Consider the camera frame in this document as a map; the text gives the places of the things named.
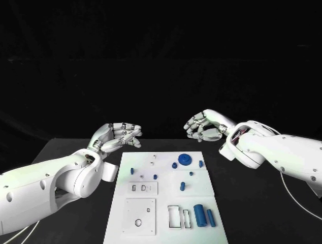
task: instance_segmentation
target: black table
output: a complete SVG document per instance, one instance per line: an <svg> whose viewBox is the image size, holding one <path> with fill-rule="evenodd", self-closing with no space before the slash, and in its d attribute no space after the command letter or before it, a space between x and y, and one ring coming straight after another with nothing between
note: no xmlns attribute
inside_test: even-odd
<svg viewBox="0 0 322 244"><path fill-rule="evenodd" d="M63 157L87 145L89 139L53 139L33 163ZM141 148L122 147L106 158L119 165L128 151L201 151L213 182L215 201L230 244L322 243L322 221L297 206L280 180L280 174L264 162L248 169L237 160L228 161L218 148L224 140L141 139ZM322 203L307 184L284 175L289 190L300 204L322 217ZM44 218L26 243L64 244L103 242L115 182L100 181L87 198L69 203ZM10 243L20 243L30 229ZM0 243L15 234L0 236Z"/></svg>

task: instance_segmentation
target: black background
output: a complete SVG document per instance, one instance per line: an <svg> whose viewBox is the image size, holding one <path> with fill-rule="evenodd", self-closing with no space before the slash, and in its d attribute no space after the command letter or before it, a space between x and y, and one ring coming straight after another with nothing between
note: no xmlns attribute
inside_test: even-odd
<svg viewBox="0 0 322 244"><path fill-rule="evenodd" d="M182 139L207 108L322 140L319 6L0 1L0 172L105 123Z"/></svg>

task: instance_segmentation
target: white board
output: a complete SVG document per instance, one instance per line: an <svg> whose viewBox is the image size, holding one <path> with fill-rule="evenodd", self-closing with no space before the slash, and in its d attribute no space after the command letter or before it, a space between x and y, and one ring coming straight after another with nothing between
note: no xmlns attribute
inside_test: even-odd
<svg viewBox="0 0 322 244"><path fill-rule="evenodd" d="M188 154L191 156L191 164L182 166L178 163L178 155ZM204 166L198 167L198 161L202 161ZM177 169L172 168L172 163L177 163ZM125 152L119 166L115 194L112 200L112 207L109 212L108 227L105 232L103 244L227 244L227 237L221 224L221 217L217 208L213 185L207 172L207 163L202 154L198 151L191 152ZM185 190L179 191L179 182L185 182ZM132 185L151 186L148 191L131 191ZM154 232L152 231L152 213L145 217L138 217L145 213L138 213L128 216L126 212L131 209L125 206L126 201L155 201L155 219ZM141 209L145 209L146 203L141 203ZM195 224L194 206L201 204L204 211L211 210L215 227L211 227L208 217L207 226L198 227ZM179 220L181 228L169 228L169 212L168 206L179 206ZM191 228L184 227L182 210L188 210ZM135 218L146 218L141 226L135 227ZM142 230L143 223L148 223L148 228ZM133 235L126 234L126 229L135 229Z"/></svg>

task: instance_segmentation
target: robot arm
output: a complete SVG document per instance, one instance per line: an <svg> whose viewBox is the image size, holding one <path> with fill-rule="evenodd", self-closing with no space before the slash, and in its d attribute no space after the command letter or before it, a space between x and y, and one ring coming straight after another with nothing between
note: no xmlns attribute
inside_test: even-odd
<svg viewBox="0 0 322 244"><path fill-rule="evenodd" d="M113 181L118 166L103 159L125 144L141 147L135 138L141 134L136 125L105 124L86 149L0 175L0 235L23 229L67 203L89 197L100 180Z"/></svg>
<svg viewBox="0 0 322 244"><path fill-rule="evenodd" d="M198 141L217 141L224 134L227 138L220 154L228 160L237 159L251 169L267 160L283 174L322 187L322 141L280 135L273 128L251 120L236 124L211 109L188 120L184 129L188 137Z"/></svg>

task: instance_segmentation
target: blue cylinder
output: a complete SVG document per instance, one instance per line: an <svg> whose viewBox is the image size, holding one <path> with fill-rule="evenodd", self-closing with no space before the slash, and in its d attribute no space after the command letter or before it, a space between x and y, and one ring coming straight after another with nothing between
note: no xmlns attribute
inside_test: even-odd
<svg viewBox="0 0 322 244"><path fill-rule="evenodd" d="M215 227L213 212L210 209L207 209L207 216L208 216L208 221L210 221L211 227Z"/></svg>
<svg viewBox="0 0 322 244"><path fill-rule="evenodd" d="M201 204L194 206L194 213L195 213L197 226L204 227L207 225L207 217L205 217L204 208Z"/></svg>
<svg viewBox="0 0 322 244"><path fill-rule="evenodd" d="M191 156L188 154L181 154L178 157L178 162L184 166L190 165L191 164Z"/></svg>
<svg viewBox="0 0 322 244"><path fill-rule="evenodd" d="M185 190L185 182L181 183L181 191Z"/></svg>

